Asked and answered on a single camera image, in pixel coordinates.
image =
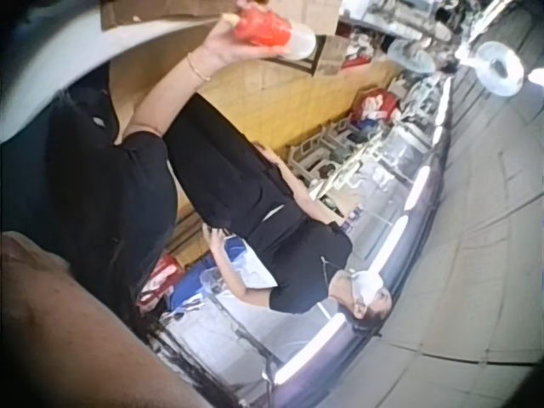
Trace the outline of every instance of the tiled floor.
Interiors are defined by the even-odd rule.
[[[167,71],[206,36],[196,27],[144,44],[114,59],[110,89],[121,129],[134,107]],[[355,67],[338,76],[311,77],[301,71],[265,61],[231,66],[219,72],[199,92],[250,140],[275,150],[297,143],[319,125],[347,112],[357,90],[387,84],[395,65],[379,62]],[[181,264],[191,264],[205,251],[198,218],[179,189],[178,216],[170,250]]]

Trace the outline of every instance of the skin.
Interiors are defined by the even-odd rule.
[[[208,406],[62,259],[15,233],[2,255],[3,341],[51,406]]]

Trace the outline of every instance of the cardboard box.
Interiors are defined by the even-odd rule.
[[[100,0],[102,30],[173,17],[210,17],[236,11],[236,0]]]
[[[317,35],[334,36],[342,0],[270,0],[277,14],[304,23]]]

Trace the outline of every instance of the bracelet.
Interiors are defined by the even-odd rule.
[[[187,54],[187,61],[189,62],[190,69],[193,70],[193,72],[196,74],[197,77],[199,77],[202,81],[209,82],[212,80],[211,77],[202,75],[202,73],[196,69],[195,65],[193,64],[192,60],[192,53]]]

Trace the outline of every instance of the woman's hand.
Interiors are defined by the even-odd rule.
[[[271,162],[272,164],[275,164],[276,166],[280,165],[283,161],[280,159],[278,155],[274,153],[272,149],[269,147],[265,147],[259,142],[253,142],[253,145],[257,148],[258,151],[261,152],[261,155],[264,156],[266,160]]]
[[[212,253],[224,250],[225,236],[222,229],[212,228],[208,224],[202,223],[202,234]]]
[[[238,2],[241,8],[261,7]],[[264,47],[251,45],[238,40],[233,34],[233,27],[221,19],[212,28],[204,43],[193,52],[195,65],[206,76],[213,75],[225,66],[246,60],[258,60],[275,57],[286,52],[285,47]]]

